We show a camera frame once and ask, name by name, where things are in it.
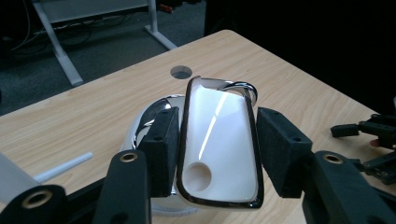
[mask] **hole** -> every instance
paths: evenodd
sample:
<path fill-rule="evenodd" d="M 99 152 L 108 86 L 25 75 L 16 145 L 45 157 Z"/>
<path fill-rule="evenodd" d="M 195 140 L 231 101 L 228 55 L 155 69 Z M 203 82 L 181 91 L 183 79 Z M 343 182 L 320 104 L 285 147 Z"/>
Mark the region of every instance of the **hole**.
<path fill-rule="evenodd" d="M 186 79 L 192 76 L 192 70 L 184 65 L 175 66 L 171 69 L 172 77 Z"/>
<path fill-rule="evenodd" d="M 155 141 L 161 141 L 161 140 L 163 140 L 163 138 L 160 137 L 160 136 L 155 136 L 155 137 L 154 137 L 154 140 L 155 140 Z"/>
<path fill-rule="evenodd" d="M 137 160 L 138 156 L 134 152 L 125 153 L 120 157 L 120 161 L 122 162 L 130 162 Z"/>
<path fill-rule="evenodd" d="M 128 215 L 126 213 L 118 213 L 110 219 L 111 224 L 123 224 L 126 221 L 128 221 Z"/>
<path fill-rule="evenodd" d="M 47 189 L 43 189 L 38 192 L 34 192 L 25 198 L 22 202 L 22 206 L 27 209 L 36 208 L 49 201 L 51 197 L 52 192 Z"/>
<path fill-rule="evenodd" d="M 326 155 L 323 156 L 323 158 L 324 158 L 326 161 L 331 162 L 331 163 L 334 163 L 334 164 L 341 164 L 341 163 L 343 163 L 343 160 L 341 160 L 340 158 L 338 158 L 337 156 L 334 156 L 334 155 L 326 154 Z"/>
<path fill-rule="evenodd" d="M 301 142 L 301 138 L 299 137 L 292 137 L 291 139 L 293 139 L 294 142 Z"/>
<path fill-rule="evenodd" d="M 191 191 L 202 191 L 211 181 L 212 174 L 209 168 L 200 162 L 191 165 L 184 173 L 184 186 Z"/>

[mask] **white stand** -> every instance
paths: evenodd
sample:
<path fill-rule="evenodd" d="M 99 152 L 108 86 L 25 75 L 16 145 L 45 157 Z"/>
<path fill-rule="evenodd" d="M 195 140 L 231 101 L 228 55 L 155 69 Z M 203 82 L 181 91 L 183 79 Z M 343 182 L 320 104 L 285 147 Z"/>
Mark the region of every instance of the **white stand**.
<path fill-rule="evenodd" d="M 62 69 L 66 73 L 67 78 L 69 78 L 70 84 L 72 84 L 73 87 L 81 85 L 84 81 L 79 75 L 76 67 L 70 61 L 66 52 L 64 52 L 64 49 L 59 43 L 58 38 L 56 37 L 56 34 L 53 31 L 52 26 L 50 25 L 47 14 L 44 12 L 44 9 L 41 6 L 40 2 L 33 2 L 33 6 L 35 7 L 35 11 L 37 12 L 38 17 L 40 18 L 41 22 L 44 25 L 44 28 L 46 29 L 50 42 L 53 46 L 55 56 L 58 59 L 58 62 L 61 65 Z"/>
<path fill-rule="evenodd" d="M 53 46 L 53 51 L 55 53 L 56 58 L 58 59 L 59 64 L 61 65 L 62 69 L 64 70 L 67 78 L 70 81 L 70 84 L 73 87 L 79 86 L 84 83 L 81 76 L 79 75 L 76 67 L 71 62 L 70 58 L 67 56 L 66 52 L 62 48 L 61 44 L 59 43 L 58 38 L 56 37 L 55 32 L 52 29 L 50 24 L 50 20 L 42 7 L 40 0 L 32 0 L 33 6 L 35 7 L 35 11 L 38 14 L 41 22 L 46 29 L 46 32 L 49 36 L 49 39 Z M 157 10 L 155 6 L 155 0 L 147 0 L 148 3 L 148 13 L 150 15 L 150 25 L 145 26 L 146 30 L 160 43 L 162 43 L 168 49 L 175 49 L 177 46 L 173 44 L 169 39 L 163 36 L 160 32 L 158 32 L 157 26 Z"/>

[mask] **white plastic piece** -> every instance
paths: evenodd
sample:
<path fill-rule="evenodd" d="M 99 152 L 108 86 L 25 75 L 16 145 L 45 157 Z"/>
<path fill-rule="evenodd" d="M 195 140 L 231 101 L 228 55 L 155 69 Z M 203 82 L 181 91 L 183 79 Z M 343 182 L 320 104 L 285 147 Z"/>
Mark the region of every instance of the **white plastic piece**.
<path fill-rule="evenodd" d="M 256 162 L 245 99 L 196 85 L 191 90 L 183 186 L 193 197 L 250 202 Z"/>
<path fill-rule="evenodd" d="M 0 203 L 7 204 L 24 191 L 39 185 L 40 183 L 0 153 Z"/>
<path fill-rule="evenodd" d="M 71 161 L 67 161 L 59 166 L 56 166 L 56 167 L 54 167 L 40 175 L 36 175 L 34 177 L 34 180 L 37 181 L 38 183 L 44 183 L 44 182 L 50 180 L 51 178 L 53 178 L 63 172 L 66 172 L 73 167 L 76 167 L 76 166 L 82 164 L 84 161 L 87 161 L 90 158 L 92 158 L 92 153 L 91 152 L 85 153 Z"/>

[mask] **black bracket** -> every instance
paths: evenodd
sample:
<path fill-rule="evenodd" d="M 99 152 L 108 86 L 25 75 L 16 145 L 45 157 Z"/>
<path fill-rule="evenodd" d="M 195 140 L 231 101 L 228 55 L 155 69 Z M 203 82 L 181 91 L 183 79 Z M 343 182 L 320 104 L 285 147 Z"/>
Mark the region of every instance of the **black bracket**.
<path fill-rule="evenodd" d="M 359 135 L 359 132 L 376 135 L 380 147 L 396 149 L 396 116 L 373 114 L 359 124 L 343 124 L 331 127 L 335 138 Z M 372 175 L 385 185 L 396 183 L 396 152 L 361 163 L 354 160 L 361 172 Z"/>
<path fill-rule="evenodd" d="M 313 153 L 309 138 L 281 113 L 259 107 L 257 133 L 277 194 L 296 198 L 304 192 L 307 223 L 396 223 L 392 195 L 371 187 L 350 159 Z"/>

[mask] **table surface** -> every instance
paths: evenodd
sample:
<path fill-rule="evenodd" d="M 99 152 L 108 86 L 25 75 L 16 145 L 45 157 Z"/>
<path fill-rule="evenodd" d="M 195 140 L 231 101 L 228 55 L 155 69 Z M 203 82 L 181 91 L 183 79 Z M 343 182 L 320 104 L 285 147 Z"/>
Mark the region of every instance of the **table surface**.
<path fill-rule="evenodd" d="M 0 117 L 0 152 L 29 175 L 38 175 L 86 152 L 93 158 L 46 184 L 69 194 L 106 175 L 131 122 L 147 104 L 184 94 L 189 79 L 171 76 L 184 65 L 192 76 L 246 81 L 258 90 L 257 107 L 279 111 L 313 142 L 313 151 L 330 150 L 368 161 L 389 153 L 369 146 L 361 133 L 332 138 L 330 128 L 358 123 L 375 112 L 311 77 L 232 31 L 220 31 L 177 49 Z M 370 176 L 373 186 L 396 193 Z M 264 203 L 253 212 L 199 210 L 185 217 L 157 217 L 153 223 L 305 223 L 302 199 L 281 199 L 264 172 Z"/>

